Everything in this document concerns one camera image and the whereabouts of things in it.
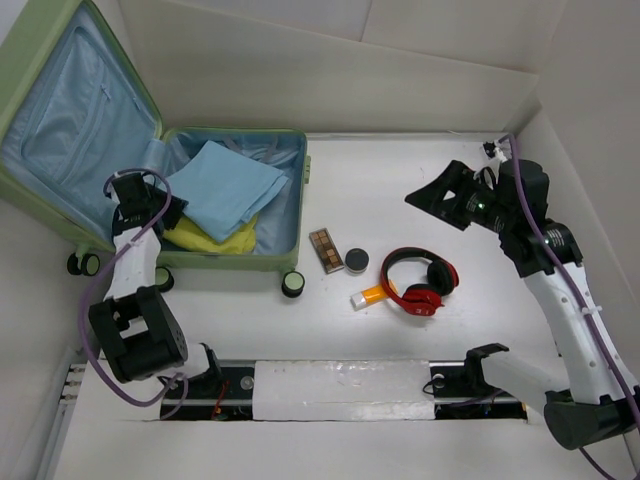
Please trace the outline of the light blue cloth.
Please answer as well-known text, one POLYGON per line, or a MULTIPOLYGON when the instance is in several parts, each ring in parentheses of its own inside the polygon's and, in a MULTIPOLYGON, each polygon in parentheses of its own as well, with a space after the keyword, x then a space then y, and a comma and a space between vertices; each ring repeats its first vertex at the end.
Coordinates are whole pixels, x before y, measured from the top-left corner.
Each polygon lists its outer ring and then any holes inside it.
POLYGON ((208 141, 167 181, 172 194, 188 202, 185 215, 222 242, 271 203, 289 178, 276 167, 208 141))

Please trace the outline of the yellow shorts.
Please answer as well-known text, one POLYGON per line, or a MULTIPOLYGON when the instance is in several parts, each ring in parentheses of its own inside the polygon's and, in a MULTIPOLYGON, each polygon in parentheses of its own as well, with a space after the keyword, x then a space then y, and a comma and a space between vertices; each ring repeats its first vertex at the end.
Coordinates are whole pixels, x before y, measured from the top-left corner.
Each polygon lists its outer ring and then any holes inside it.
POLYGON ((253 251, 256 246, 256 223, 258 214, 241 226, 226 240, 219 242, 202 230, 188 217, 183 216, 176 227, 165 230, 163 238, 177 247, 190 252, 239 255, 253 251))

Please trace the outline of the green hard-shell suitcase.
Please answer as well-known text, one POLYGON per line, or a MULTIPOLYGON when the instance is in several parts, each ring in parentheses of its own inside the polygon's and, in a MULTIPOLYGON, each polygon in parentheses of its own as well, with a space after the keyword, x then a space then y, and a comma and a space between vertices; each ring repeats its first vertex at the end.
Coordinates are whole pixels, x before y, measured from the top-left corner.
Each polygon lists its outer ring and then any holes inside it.
POLYGON ((115 205, 102 192, 111 174, 137 167, 169 176, 208 142, 280 170, 286 184, 258 214, 250 252, 196 253, 167 241, 159 266, 292 271, 310 166, 304 133, 166 129, 94 3, 25 4, 1 46, 1 193, 75 245, 69 273, 96 274, 99 253, 113 247, 115 205))

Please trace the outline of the black round compact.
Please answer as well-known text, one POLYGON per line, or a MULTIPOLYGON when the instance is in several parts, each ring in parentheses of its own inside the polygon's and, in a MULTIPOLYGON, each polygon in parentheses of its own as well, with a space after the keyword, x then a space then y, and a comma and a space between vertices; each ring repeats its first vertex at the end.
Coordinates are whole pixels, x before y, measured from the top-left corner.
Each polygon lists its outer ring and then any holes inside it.
POLYGON ((345 267, 352 274, 365 272, 369 266, 369 261, 369 254, 362 248, 348 250, 344 258, 345 267))

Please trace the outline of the orange tube white cap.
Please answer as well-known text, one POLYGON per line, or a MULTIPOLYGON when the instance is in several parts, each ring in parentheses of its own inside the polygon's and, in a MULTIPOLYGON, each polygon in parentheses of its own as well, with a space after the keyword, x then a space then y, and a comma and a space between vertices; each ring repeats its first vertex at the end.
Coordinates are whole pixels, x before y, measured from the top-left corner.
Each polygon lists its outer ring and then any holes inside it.
POLYGON ((360 311, 373 304, 389 298, 381 284, 359 291, 350 297, 350 303, 354 311, 360 311))

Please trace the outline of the eyeshadow palette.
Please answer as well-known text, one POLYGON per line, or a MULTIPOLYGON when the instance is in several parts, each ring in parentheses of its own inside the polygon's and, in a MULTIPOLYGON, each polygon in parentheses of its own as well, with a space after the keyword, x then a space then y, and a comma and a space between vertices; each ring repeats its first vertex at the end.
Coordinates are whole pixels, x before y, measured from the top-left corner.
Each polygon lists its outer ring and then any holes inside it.
POLYGON ((326 274, 344 268, 342 257, 327 228, 312 231, 309 239, 326 274))

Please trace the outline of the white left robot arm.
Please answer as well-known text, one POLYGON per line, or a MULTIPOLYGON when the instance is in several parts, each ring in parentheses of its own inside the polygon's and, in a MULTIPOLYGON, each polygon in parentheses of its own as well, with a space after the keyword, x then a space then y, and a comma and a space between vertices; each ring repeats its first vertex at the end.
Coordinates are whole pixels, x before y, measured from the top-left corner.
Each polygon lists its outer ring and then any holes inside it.
POLYGON ((187 202, 160 174, 143 168, 114 173, 103 193, 115 203, 113 276, 104 299, 88 308, 90 325, 112 375, 124 384, 175 375, 201 396, 216 394, 224 377, 214 351, 190 343, 162 294, 173 279, 156 280, 161 237, 175 228, 187 202))

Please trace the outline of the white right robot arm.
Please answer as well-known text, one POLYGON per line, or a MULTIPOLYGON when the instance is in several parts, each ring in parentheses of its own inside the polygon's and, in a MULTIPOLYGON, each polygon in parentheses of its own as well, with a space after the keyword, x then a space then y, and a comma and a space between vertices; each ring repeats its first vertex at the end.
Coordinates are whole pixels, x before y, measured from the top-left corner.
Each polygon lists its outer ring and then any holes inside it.
POLYGON ((567 450, 626 434, 638 423, 639 382, 617 356, 590 297, 571 231, 547 216, 549 177, 529 160, 508 160, 493 186, 453 160, 406 203, 464 230, 495 232, 500 248, 537 300, 567 377, 558 379, 493 343, 468 351, 462 381, 473 393, 501 389, 544 417, 567 450))

